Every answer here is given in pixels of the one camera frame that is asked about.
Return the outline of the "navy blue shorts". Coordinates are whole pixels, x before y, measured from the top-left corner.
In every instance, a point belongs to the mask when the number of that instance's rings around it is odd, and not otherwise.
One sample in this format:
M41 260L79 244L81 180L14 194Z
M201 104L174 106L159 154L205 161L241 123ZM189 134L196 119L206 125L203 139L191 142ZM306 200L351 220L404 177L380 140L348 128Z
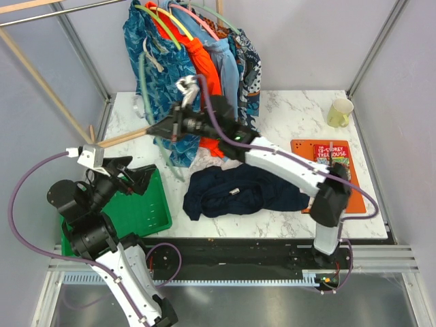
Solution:
M192 221L201 215L250 215L262 209L296 212L306 209L310 197L284 179L261 168L241 164L227 170L211 166L194 172L183 200Z

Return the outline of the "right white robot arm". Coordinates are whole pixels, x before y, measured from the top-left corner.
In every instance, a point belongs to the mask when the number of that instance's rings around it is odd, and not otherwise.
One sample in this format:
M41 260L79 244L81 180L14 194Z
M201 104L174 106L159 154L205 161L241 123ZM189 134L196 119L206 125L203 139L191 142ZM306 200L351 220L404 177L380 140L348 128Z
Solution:
M337 259L340 218L352 194L346 169L326 166L275 146L266 137L230 118L230 105L220 96L205 101L203 112L174 102L167 117L150 125L147 133L178 142L186 136L216 139L226 157L263 169L301 189L313 198L309 214L316 222L313 263L328 268Z

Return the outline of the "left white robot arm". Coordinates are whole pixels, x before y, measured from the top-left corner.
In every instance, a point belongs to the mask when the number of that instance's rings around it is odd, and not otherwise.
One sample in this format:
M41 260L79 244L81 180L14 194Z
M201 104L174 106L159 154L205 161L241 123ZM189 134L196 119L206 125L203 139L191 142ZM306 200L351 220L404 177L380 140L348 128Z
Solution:
M130 326L173 326L178 317L152 280L149 250L135 234L123 244L104 212L116 193L143 195L147 190L156 167L130 169L132 159L104 159L103 172L96 172L88 183L58 181L48 190L47 201L63 218L63 233L74 257L84 259L105 281Z

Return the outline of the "blue patterned hanging shorts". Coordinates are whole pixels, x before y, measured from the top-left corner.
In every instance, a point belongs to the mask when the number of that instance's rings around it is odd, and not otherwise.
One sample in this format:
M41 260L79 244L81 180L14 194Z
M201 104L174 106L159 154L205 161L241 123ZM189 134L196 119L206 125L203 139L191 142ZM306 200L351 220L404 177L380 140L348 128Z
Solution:
M183 99L176 82L195 75L196 69L185 47L181 44L182 50L178 51L171 39L160 36L158 23L135 5L141 4L139 1L130 3L128 18L123 25L125 46L136 77L138 95L141 95L138 57L145 53L146 87L157 123L168 115L174 102Z

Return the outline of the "orange hanging shorts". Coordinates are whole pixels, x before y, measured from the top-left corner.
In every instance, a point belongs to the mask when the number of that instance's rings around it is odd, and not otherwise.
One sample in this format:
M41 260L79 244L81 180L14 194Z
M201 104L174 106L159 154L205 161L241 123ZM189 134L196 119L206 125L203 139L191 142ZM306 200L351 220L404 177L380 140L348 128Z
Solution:
M220 77L212 62L211 56L204 49L201 41L196 37L193 37L193 40L190 41L166 15L161 12L158 12L158 14L169 30L171 30L178 42L186 47L189 58L191 59L197 73L205 76L209 94L223 95Z

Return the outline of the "light blue hanging shorts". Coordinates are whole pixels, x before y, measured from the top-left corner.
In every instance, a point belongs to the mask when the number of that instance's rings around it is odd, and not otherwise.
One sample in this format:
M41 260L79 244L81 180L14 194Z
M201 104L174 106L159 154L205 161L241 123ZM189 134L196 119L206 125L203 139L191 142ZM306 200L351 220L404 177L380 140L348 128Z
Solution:
M234 116L236 116L238 109L239 75L236 59L230 51L228 40L216 40L192 15L182 9L172 7L172 5L176 5L176 1L162 1L159 6L171 12L193 37L201 41L204 49L211 56L212 62L220 77L222 93L229 105L231 105Z

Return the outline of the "yellow hanger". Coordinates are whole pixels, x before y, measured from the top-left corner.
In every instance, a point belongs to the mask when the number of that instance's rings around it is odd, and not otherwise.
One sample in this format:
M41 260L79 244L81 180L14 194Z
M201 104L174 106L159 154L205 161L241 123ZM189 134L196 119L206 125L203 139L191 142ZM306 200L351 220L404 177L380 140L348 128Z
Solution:
M187 36L190 41L193 40L192 34L190 34L187 28L174 15L160 7L155 7L154 10L156 12L161 12L162 14L166 15Z

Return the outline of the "patterned grey orange shorts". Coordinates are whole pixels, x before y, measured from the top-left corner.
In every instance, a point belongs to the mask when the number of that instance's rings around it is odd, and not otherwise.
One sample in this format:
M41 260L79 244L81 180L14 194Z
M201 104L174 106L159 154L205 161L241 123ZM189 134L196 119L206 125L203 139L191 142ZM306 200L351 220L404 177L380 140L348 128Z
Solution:
M238 120L252 130L258 130L260 114L260 89L262 62L250 39L242 29L237 35L233 30L218 25L212 20L200 16L219 39L228 39L239 73Z

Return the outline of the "pink hanger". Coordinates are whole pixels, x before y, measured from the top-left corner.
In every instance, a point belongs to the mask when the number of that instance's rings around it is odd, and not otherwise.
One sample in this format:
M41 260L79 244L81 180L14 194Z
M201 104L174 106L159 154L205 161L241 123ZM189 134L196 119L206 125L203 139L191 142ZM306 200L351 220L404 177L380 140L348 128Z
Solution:
M182 17L182 25L186 27L189 32L194 31L193 35L198 37L202 42L207 41L208 43L212 43L219 41L218 36L209 25L192 11L179 5L176 1L170 1L167 8L170 9L178 19Z

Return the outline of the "mint green loaded hanger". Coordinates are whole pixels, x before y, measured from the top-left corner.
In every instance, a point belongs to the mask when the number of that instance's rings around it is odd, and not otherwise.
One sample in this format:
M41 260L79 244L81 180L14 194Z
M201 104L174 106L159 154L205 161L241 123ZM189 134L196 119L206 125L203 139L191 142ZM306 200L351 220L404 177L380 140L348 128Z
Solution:
M214 16L217 19L217 22L219 25L226 25L235 34L240 35L239 29L236 28L230 21L228 21L223 16L223 1L222 0L216 0L214 8L207 6L204 1L201 3L196 3L196 2L192 2L192 1L181 1L181 2L178 2L177 4L181 5L181 6L195 7L197 9L208 12L209 14L211 14L212 16Z

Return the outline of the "lime green hanger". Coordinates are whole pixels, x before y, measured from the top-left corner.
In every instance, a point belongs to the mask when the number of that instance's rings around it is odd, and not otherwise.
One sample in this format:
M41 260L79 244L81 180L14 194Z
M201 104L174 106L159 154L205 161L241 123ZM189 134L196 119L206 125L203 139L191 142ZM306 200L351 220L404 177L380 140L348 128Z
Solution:
M134 7L138 10L142 10L143 12L146 12L151 18L153 18L158 23L158 25L166 32L166 34L170 37L170 39L173 41L174 45L176 46L177 50L178 51L182 50L178 40L175 38L175 36L172 34L171 30L169 30L166 24L158 17L156 11L152 11L147 7L144 7L143 5L135 5Z

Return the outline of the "green plastic tray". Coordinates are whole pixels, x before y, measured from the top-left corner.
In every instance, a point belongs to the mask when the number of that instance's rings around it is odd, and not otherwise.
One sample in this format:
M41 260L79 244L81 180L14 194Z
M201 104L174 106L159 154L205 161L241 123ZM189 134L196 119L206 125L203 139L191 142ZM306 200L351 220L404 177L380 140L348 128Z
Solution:
M105 175L93 173L87 181L61 180L47 193L47 201L62 217L68 255L96 260L119 243L149 236L172 225L157 166L146 192L126 195L111 188Z

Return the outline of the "red green children's book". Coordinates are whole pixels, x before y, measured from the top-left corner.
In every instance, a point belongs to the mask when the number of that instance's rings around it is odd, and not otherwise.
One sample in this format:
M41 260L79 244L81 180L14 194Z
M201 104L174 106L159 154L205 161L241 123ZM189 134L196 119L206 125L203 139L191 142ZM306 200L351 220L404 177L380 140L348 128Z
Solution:
M350 155L348 146L335 146L330 144L314 144L313 145L314 161L319 164L332 166L335 163L345 167L348 181L351 181L352 174L350 171Z

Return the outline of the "pale yellow mug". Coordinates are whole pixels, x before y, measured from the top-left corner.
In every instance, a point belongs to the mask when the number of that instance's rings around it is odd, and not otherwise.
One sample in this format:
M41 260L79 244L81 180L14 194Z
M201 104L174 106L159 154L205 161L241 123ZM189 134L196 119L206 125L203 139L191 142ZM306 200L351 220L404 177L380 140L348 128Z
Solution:
M331 127L347 127L349 116L354 110L353 103L348 99L335 99L328 111L327 124Z

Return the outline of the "orange notebook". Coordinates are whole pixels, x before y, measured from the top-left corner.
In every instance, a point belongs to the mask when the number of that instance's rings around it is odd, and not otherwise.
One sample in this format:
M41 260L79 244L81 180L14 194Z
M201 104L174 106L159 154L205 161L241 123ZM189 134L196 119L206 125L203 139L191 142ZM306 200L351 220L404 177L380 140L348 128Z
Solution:
M299 140L292 140L290 142L290 146L291 146L291 150L293 153L314 161L314 156L313 156L313 145L314 144L330 144L333 143L335 146L348 146L349 148L349 143L346 140L309 140L309 139L299 139ZM353 159L352 159L352 153L350 151L349 148L349 155L350 155L350 171L352 174L352 179L350 181L351 184L355 185L355 186L359 186L359 182L358 182L358 177L354 168L354 163L353 163Z

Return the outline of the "wooden clothes rack frame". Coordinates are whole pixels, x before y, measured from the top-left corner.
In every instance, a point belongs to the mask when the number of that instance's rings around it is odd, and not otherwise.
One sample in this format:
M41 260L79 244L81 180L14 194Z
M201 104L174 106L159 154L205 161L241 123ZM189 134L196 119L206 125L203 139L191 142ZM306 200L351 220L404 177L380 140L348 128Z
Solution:
M1 15L1 23L100 1L64 1ZM118 136L146 125L134 98L123 24L129 2L1 27L1 143L37 152Z

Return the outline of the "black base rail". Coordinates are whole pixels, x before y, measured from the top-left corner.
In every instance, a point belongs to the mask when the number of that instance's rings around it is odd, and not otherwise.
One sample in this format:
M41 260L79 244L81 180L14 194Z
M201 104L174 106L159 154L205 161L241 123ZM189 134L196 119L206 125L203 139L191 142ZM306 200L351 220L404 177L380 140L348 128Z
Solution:
M348 246L332 258L305 239L141 238L154 278L176 281L298 280L305 271L335 274L349 268Z

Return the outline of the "metal clothes rail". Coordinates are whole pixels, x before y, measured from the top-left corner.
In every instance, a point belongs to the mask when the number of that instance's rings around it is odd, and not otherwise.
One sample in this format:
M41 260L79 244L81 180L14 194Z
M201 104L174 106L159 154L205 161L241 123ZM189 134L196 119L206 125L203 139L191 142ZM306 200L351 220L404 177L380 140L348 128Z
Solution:
M100 1L98 3L92 3L92 4L88 4L88 5L81 5L78 7L72 7L72 8L68 8L68 9L64 9L64 10L57 10L48 14L41 14L38 16L32 16L29 18L22 18L19 20L13 20L13 21L9 21L9 22L3 22L1 23L1 27L9 27L9 26L13 26L13 25L19 25L19 24L23 24L23 23L27 23L27 22L33 22L36 20L43 20L46 18L53 18L53 17L57 17L57 16L63 16L66 14L72 14L74 12L81 12L81 11L85 11L85 10L90 10L93 8L97 8L97 7L102 7L102 6L106 6L106 5L112 5L115 3L121 3L124 2L124 0L111 0L111 1Z

